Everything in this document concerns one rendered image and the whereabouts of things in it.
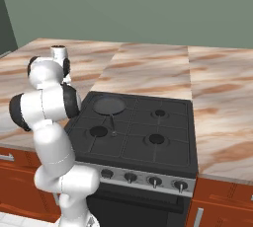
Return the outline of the red-brown drawer front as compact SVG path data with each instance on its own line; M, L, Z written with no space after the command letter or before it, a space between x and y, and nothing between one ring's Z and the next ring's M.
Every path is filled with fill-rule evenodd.
M0 167L27 169L37 168L41 165L41 161L36 152L0 147L0 154L8 155L9 153L14 156L15 161L0 160Z
M253 209L253 186L198 178L194 200Z

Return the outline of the red-brown cupboard door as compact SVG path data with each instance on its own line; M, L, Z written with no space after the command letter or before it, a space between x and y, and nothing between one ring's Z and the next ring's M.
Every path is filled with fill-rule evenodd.
M185 227L194 227L198 207L204 209L200 227L253 227L253 209L193 200Z
M36 188L34 170L0 167L0 211L55 222L60 216L52 193Z

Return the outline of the dark grey frying pan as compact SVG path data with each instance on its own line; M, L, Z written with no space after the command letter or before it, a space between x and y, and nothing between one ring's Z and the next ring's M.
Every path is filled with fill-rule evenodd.
M126 107L126 103L120 98L102 96L94 102L93 110L97 114L105 115L110 118L112 135L116 136L115 115L123 112Z

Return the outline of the black hob with silver panel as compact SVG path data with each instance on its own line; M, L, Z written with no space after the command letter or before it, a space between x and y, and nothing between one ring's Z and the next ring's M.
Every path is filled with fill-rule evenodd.
M115 115L117 135L110 118L95 113L93 105L102 96L122 99L126 109ZM193 104L189 100L91 91L82 102L80 115L65 126L76 161L99 171L111 170L101 182L180 196L193 195L198 173ZM137 179L129 184L125 173ZM154 188L149 177L162 184ZM183 181L182 193L174 187Z

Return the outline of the black oven door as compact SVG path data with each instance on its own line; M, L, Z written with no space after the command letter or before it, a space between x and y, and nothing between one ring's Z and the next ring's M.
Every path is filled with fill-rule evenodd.
M155 208L130 205L108 201L94 197L99 190L120 192L123 194L151 198L159 201L175 203L178 197L184 199L184 211L174 213ZM133 189L123 186L113 186L101 183L94 194L87 197L91 212L97 217L100 227L184 227L187 218L190 199L180 195L172 195L145 189Z

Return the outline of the black hob knob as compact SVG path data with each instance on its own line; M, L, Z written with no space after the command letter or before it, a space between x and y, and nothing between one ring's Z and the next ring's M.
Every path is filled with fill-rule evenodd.
M137 179L137 175L134 173L125 173L125 179L129 184L131 184Z
M156 188L157 186L160 186L162 184L162 180L160 178L157 177L149 177L148 178L148 182L154 187Z
M188 184L183 181L175 181L174 187L179 191L179 193L182 193L184 189L188 187Z
M113 176L113 172L111 171L111 170L108 170L108 169L103 169L102 171L101 171L101 176L103 177L103 178L107 178L107 179L110 179L112 176Z

